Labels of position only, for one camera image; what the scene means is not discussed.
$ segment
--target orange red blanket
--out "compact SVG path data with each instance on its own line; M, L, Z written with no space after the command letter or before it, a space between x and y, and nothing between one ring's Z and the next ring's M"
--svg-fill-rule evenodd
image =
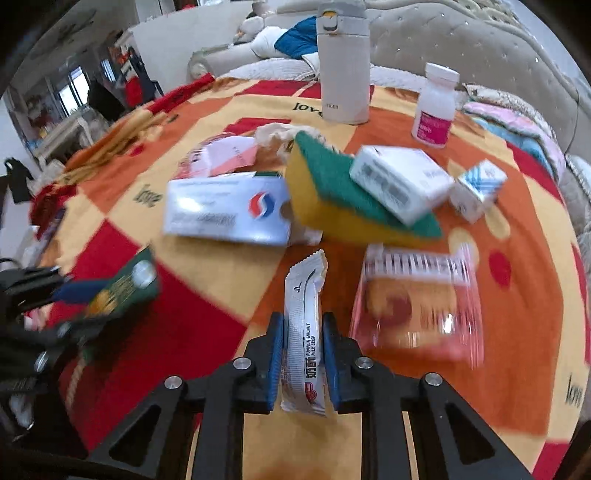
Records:
M89 448L165 377L208 374L239 355L249 338L263 333L271 312L283 310L289 267L315 250L164 236L166 184L185 153L222 131L240 134L277 119L316 127L347 153L362 144L424 148L410 135L411 92L376 87L370 121L357 127L324 122L319 98L317 83L266 80L199 93L168 114L158 135L112 155L66 202L56 236L65 272L114 275L151 244L163 289L109 361L87 366L79 360L62 377L66 404ZM508 175L497 206L474 225L449 206L438 209L444 238L428 245L447 252L468 242L478 252L485 361L470 371L404 355L380 360L400 374L442 373L536 478L551 478L579 417L589 372L586 281L568 214L533 158L464 114L446 148L426 151L452 175L484 158ZM364 249L330 239L321 247L329 262L322 305L347 332ZM70 313L56 305L51 322ZM323 420L275 411L247 417L244 476L300 471L305 457L302 477L359 478L360 434L358 416Z

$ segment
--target pink label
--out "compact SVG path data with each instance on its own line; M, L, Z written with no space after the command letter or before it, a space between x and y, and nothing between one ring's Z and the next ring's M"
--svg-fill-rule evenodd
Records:
M436 116L421 112L421 120L418 123L417 138L433 145L445 145L449 130L452 127L451 120L442 120Z

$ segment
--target white cardboard box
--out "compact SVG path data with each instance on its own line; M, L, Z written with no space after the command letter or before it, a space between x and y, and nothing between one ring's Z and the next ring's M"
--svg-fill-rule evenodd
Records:
M233 173L168 182L164 233L232 242L287 245L290 194L283 177Z
M407 226L442 204L453 186L453 178L416 148L364 145L349 175Z
M507 175L490 160L483 160L456 179L449 200L470 223L476 222L496 200Z

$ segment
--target small white box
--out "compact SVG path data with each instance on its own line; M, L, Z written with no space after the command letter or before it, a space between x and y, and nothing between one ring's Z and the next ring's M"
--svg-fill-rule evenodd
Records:
M494 203L507 175L490 160L483 160L456 179L449 201L470 223L476 222Z
M364 145L351 179L411 226L447 199L453 178L423 150Z

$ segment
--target window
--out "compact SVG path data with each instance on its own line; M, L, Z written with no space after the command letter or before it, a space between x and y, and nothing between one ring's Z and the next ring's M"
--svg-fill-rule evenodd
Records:
M110 82L114 82L116 80L115 74L113 73L113 68L111 67L111 63L109 62L109 60L104 59L100 63L100 66L103 67L103 73L105 74L105 77L107 77Z
M86 76L82 72L82 69L78 67L70 73L70 77L81 105L85 105L88 101L88 90L90 90L88 82L86 81Z
M60 90L59 95L66 114L71 115L88 102L90 86L80 67L70 72L67 82L67 85Z
M60 99L66 114L71 115L78 110L78 102L76 102L69 84L60 90Z

